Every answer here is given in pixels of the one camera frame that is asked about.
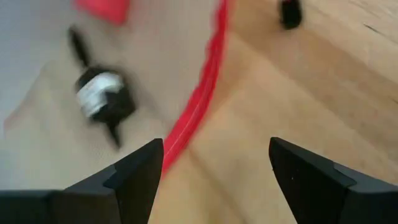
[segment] floor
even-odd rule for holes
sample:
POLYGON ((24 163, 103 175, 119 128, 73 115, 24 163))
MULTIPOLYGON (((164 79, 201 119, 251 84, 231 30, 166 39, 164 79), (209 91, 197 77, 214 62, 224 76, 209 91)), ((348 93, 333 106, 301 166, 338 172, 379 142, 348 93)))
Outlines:
POLYGON ((398 3, 235 0, 200 130, 163 178, 150 223, 295 223, 268 159, 272 136, 398 184, 398 3))

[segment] red object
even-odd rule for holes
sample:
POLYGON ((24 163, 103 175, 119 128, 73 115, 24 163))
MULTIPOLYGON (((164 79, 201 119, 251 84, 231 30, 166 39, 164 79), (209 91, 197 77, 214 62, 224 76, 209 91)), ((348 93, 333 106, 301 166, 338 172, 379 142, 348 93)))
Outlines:
POLYGON ((130 0, 76 0, 78 7, 114 24, 126 22, 130 0))
POLYGON ((165 174, 182 153, 206 113, 213 97, 224 51, 224 38, 228 23, 228 0, 221 0, 215 16, 215 33, 207 46, 207 59, 199 85, 189 99, 188 105, 164 141, 165 174))

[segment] label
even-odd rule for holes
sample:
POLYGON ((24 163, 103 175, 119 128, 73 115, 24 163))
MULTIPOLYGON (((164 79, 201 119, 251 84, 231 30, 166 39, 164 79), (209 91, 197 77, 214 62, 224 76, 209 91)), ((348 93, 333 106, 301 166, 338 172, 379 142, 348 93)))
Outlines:
POLYGON ((90 118, 108 103, 105 97, 106 91, 117 93, 122 87, 123 81, 118 75, 104 72, 95 76, 77 93, 81 110, 87 118, 90 118))

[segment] wooden floor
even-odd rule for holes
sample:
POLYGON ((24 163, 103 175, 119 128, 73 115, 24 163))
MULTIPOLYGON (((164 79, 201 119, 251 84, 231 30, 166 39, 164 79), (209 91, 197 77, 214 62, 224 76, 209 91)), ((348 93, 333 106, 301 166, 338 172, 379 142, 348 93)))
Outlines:
POLYGON ((232 2, 215 98, 150 223, 295 223, 272 136, 398 184, 398 3, 305 0, 284 31, 276 0, 232 2))

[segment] black object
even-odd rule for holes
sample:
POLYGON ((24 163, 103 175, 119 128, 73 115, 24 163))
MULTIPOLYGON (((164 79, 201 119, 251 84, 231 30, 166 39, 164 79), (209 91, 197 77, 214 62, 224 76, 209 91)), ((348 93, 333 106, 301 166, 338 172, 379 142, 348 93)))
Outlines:
POLYGON ((280 22, 285 29, 294 29, 303 19, 300 0, 280 0, 280 22))
POLYGON ((69 30, 76 58, 85 70, 76 82, 76 90, 85 115, 108 127, 114 143, 121 147, 118 125, 136 110, 127 80, 115 69, 91 65, 91 57, 83 36, 76 27, 69 30))
POLYGON ((398 187, 280 138, 269 157, 298 224, 398 223, 398 187))
POLYGON ((163 141, 155 139, 65 190, 0 191, 0 223, 147 223, 162 163, 163 141))

